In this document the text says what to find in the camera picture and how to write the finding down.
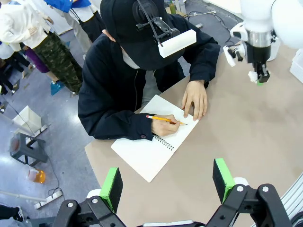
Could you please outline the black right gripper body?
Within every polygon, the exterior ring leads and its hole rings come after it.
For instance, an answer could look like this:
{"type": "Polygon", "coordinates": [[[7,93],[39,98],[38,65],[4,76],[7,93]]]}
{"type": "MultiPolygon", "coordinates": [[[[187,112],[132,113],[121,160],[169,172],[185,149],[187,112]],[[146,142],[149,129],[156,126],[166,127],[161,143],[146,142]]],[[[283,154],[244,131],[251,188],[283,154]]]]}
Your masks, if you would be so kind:
{"type": "Polygon", "coordinates": [[[271,54],[271,46],[255,47],[250,44],[247,45],[247,63],[251,63],[256,69],[258,66],[266,64],[271,54]]]}

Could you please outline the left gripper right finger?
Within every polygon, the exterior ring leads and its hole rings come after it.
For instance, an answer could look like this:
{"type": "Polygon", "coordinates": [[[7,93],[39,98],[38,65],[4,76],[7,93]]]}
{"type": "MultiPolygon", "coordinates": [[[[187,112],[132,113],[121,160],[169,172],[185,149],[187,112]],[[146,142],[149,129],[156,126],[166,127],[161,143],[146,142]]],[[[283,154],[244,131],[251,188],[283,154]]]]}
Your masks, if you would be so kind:
{"type": "Polygon", "coordinates": [[[290,227],[291,221],[272,184],[257,189],[236,184],[223,158],[214,159],[213,181],[221,205],[207,227],[232,227],[239,214],[250,214],[257,227],[290,227]]]}

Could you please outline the person's left hand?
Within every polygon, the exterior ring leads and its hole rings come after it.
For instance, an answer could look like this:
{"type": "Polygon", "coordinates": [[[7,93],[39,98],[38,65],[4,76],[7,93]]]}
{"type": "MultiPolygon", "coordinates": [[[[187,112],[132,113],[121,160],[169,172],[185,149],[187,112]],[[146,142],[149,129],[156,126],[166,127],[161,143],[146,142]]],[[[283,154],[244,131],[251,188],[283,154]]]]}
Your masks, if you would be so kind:
{"type": "Polygon", "coordinates": [[[191,105],[194,107],[194,121],[200,120],[205,116],[208,108],[208,101],[204,80],[195,80],[188,83],[182,99],[182,109],[184,110],[185,118],[187,118],[189,114],[191,105]]]}

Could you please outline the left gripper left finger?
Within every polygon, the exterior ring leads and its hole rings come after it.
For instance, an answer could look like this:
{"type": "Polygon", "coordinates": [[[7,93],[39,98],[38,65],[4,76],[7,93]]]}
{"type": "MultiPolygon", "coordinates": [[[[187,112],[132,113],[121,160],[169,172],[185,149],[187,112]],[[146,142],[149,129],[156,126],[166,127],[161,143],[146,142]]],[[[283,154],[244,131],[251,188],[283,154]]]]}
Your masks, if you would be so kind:
{"type": "Polygon", "coordinates": [[[117,216],[123,190],[123,180],[118,167],[111,167],[101,191],[78,203],[65,200],[54,219],[54,227],[124,227],[117,216]]]}

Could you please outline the person's right hand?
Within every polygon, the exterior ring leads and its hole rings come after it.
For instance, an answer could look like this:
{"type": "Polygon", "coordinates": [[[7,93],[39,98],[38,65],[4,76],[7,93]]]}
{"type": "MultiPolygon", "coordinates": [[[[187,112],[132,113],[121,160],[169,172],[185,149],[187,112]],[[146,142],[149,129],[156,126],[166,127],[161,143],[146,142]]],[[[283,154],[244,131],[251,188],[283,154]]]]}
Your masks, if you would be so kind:
{"type": "Polygon", "coordinates": [[[174,134],[180,127],[180,121],[177,121],[174,115],[158,115],[155,117],[168,119],[169,122],[163,120],[152,119],[151,131],[153,134],[164,137],[174,134]]]}

